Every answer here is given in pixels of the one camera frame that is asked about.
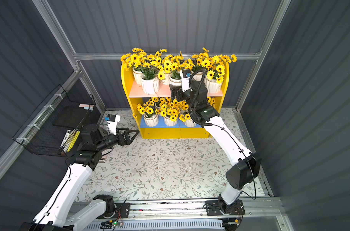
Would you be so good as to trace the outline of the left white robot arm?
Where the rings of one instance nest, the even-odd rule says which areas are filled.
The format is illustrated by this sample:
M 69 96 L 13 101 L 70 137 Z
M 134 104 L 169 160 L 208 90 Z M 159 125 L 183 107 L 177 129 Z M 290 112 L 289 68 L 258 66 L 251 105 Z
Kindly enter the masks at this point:
M 84 182 L 92 175 L 103 151 L 113 150 L 115 145 L 130 145 L 139 130 L 114 127 L 104 130 L 99 124 L 84 126 L 80 132 L 82 142 L 72 155 L 72 163 L 43 209 L 31 222 L 21 224 L 21 231 L 82 231 L 96 218 L 111 219 L 123 208 L 117 206 L 113 196 L 99 194 L 82 210 L 68 217 L 71 206 Z

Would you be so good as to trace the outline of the sunflower pot taken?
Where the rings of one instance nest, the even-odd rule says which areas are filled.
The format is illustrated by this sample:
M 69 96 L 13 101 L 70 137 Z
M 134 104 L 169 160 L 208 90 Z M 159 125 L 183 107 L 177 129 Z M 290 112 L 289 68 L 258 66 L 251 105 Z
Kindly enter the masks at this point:
M 162 63 L 162 55 L 156 53 L 154 55 L 146 55 L 140 59 L 138 67 L 142 72 L 141 86 L 146 94 L 155 94 L 159 91 L 159 74 L 164 73 Z
M 182 86 L 180 72 L 171 71 L 170 78 L 169 78 L 169 85 L 175 86 L 175 87 Z

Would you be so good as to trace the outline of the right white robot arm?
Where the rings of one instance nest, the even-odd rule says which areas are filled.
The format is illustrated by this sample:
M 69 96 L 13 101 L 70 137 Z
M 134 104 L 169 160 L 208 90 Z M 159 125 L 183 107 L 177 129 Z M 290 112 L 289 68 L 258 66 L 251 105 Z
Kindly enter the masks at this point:
M 226 172 L 227 185 L 218 197 L 218 208 L 223 215 L 238 212 L 243 215 L 240 195 L 248 183 L 259 174 L 261 157 L 252 153 L 228 129 L 219 112 L 208 103 L 204 83 L 193 81 L 187 88 L 170 87 L 171 99 L 185 101 L 190 118 L 204 128 L 218 142 L 227 155 L 231 168 Z

